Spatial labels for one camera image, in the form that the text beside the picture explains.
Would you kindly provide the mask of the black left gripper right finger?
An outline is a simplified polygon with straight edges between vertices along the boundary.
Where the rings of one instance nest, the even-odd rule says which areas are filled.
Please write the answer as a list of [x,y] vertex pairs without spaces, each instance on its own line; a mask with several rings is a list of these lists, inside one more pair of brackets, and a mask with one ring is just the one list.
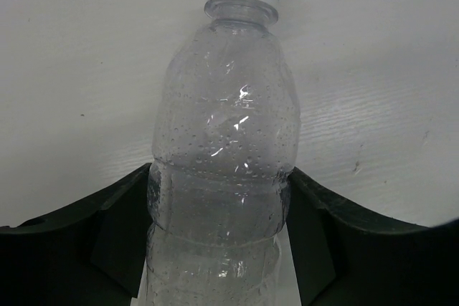
[[303,305],[456,305],[458,222],[434,227],[378,214],[316,183],[289,178],[287,218]]

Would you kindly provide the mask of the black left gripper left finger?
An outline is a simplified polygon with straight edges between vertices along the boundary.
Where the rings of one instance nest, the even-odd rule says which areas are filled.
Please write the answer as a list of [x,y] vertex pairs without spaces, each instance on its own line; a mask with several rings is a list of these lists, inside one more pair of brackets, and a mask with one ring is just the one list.
[[151,225],[149,164],[56,211],[1,228],[2,305],[129,305]]

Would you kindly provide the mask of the clear white capped bottle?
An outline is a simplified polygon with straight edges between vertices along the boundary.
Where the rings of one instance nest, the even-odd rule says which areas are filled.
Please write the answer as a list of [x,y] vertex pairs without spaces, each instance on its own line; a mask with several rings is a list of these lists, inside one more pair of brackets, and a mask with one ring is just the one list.
[[147,305],[274,305],[301,110],[279,0],[207,0],[165,75],[148,176]]

